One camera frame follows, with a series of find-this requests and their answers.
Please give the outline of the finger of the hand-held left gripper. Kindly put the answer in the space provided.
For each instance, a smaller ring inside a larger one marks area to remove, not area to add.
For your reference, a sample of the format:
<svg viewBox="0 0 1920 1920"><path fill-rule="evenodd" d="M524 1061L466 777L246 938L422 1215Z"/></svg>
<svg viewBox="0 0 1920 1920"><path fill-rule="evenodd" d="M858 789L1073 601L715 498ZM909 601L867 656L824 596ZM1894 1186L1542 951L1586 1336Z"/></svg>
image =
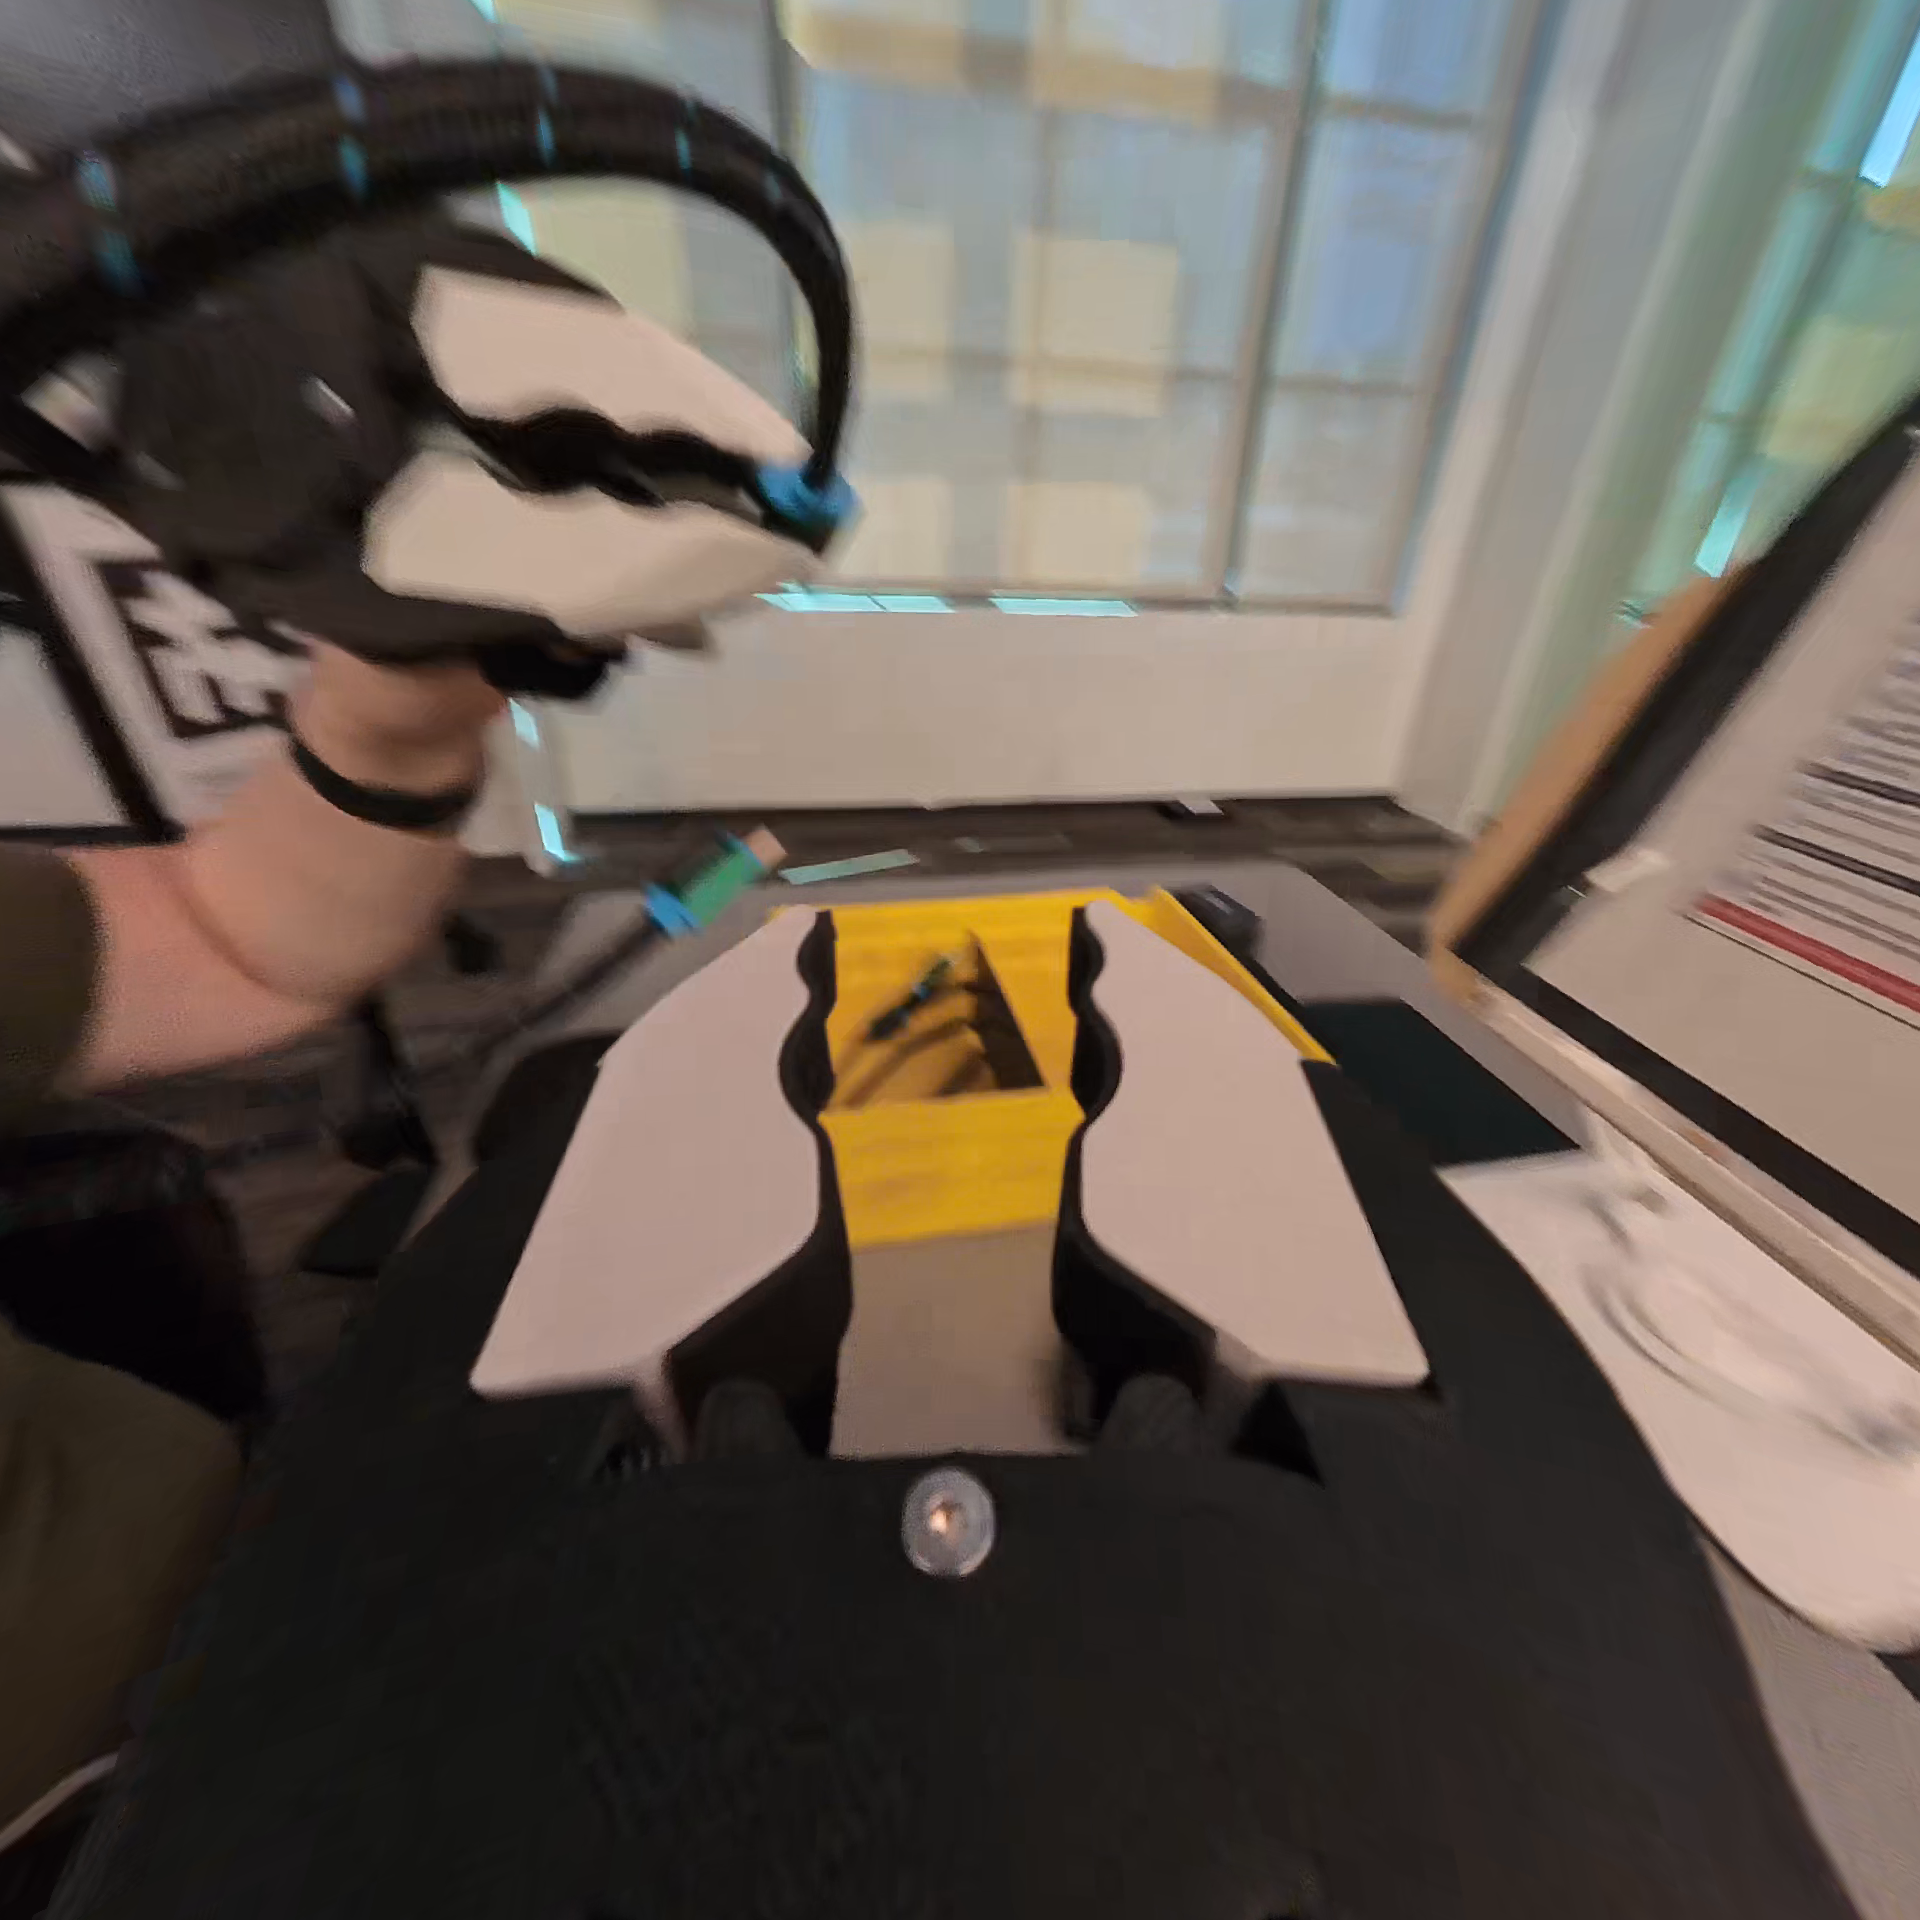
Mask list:
<svg viewBox="0 0 1920 1920"><path fill-rule="evenodd" d="M521 492L749 504L811 456L733 373L599 294L431 266L411 326L435 424Z"/></svg>
<svg viewBox="0 0 1920 1920"><path fill-rule="evenodd" d="M803 543L706 498L533 493L426 446L365 518L367 648L665 638L805 577Z"/></svg>

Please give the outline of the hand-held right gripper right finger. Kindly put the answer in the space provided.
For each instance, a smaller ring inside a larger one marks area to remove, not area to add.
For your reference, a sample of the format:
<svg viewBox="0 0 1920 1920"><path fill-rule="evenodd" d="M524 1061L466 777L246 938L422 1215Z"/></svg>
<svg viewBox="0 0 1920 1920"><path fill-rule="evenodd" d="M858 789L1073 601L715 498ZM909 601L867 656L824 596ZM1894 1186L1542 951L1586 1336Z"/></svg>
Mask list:
<svg viewBox="0 0 1920 1920"><path fill-rule="evenodd" d="M1405 1393L1425 1351L1320 1110L1332 1057L1184 901L1081 901L1061 1339L1076 1415L1143 1375L1242 1421L1285 1381Z"/></svg>

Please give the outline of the yellow plastic bin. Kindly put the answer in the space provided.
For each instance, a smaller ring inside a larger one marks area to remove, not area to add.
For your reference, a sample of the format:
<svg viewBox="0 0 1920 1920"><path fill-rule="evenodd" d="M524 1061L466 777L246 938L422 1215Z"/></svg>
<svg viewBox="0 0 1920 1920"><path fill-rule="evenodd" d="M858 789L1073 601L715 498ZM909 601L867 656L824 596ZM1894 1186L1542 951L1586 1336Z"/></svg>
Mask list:
<svg viewBox="0 0 1920 1920"><path fill-rule="evenodd" d="M1176 901L1116 890L999 891L830 907L835 1007L827 1130L853 1248L1055 1224L1081 1110L1073 1096L1068 925L1081 901ZM964 973L978 936L1046 1074L989 1092ZM861 1030L937 954L964 959L953 995L890 1043Z"/></svg>

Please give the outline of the dark green mat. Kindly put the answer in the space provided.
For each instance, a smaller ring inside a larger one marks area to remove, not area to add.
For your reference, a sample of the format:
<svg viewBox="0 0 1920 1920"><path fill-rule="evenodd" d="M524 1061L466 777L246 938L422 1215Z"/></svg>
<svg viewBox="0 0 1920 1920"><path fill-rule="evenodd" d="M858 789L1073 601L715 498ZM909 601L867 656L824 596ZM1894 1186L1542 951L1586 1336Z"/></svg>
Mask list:
<svg viewBox="0 0 1920 1920"><path fill-rule="evenodd" d="M1310 1001L1299 1018L1438 1168L1560 1160L1578 1141L1401 998Z"/></svg>

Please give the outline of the person's olive trouser leg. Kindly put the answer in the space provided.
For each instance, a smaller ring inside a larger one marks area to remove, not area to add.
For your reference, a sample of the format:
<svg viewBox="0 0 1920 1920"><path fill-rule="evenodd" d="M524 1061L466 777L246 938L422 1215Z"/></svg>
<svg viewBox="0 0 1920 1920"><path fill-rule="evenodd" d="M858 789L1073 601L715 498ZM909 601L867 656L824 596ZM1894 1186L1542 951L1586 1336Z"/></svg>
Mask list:
<svg viewBox="0 0 1920 1920"><path fill-rule="evenodd" d="M238 1480L202 1408L2 1328L2 1826L117 1748Z"/></svg>

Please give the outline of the person's left hand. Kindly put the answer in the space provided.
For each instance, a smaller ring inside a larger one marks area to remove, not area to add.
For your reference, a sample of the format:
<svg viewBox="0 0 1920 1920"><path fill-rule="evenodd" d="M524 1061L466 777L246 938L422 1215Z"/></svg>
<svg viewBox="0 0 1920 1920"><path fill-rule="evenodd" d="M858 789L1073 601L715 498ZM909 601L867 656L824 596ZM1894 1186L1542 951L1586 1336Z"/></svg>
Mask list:
<svg viewBox="0 0 1920 1920"><path fill-rule="evenodd" d="M226 807L166 849L80 849L100 965L72 1092L269 1054L350 1011L439 930L466 851L317 791L446 798L485 777L504 696L471 665L386 667L317 647L276 745Z"/></svg>

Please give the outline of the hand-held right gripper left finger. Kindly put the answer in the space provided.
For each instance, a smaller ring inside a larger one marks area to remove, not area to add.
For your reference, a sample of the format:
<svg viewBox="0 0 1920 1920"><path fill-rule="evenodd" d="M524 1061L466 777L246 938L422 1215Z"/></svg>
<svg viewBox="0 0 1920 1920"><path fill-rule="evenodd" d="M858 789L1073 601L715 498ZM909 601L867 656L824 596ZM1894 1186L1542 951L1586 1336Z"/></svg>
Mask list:
<svg viewBox="0 0 1920 1920"><path fill-rule="evenodd" d="M759 1381L830 1448L850 1238L824 1127L835 925L787 907L605 1051L470 1371L485 1402L624 1393L691 1448Z"/></svg>

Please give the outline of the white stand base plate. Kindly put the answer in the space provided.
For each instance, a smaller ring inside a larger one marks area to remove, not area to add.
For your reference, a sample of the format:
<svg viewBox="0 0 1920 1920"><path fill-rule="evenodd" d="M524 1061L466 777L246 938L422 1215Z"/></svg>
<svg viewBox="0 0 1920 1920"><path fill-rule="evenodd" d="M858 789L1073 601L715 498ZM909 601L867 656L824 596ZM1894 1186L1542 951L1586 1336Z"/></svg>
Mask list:
<svg viewBox="0 0 1920 1920"><path fill-rule="evenodd" d="M1637 1148L1444 1168L1708 1539L1833 1637L1917 1652L1917 1371Z"/></svg>

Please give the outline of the framed screen on wooden board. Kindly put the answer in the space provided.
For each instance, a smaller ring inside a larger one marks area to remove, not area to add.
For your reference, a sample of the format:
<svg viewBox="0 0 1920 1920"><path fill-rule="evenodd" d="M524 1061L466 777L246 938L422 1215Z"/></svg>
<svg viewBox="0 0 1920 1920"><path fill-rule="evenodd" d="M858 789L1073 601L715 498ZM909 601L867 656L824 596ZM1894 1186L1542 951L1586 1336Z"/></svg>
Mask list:
<svg viewBox="0 0 1920 1920"><path fill-rule="evenodd" d="M1917 1360L1917 397L1679 591L1430 918L1444 990Z"/></svg>

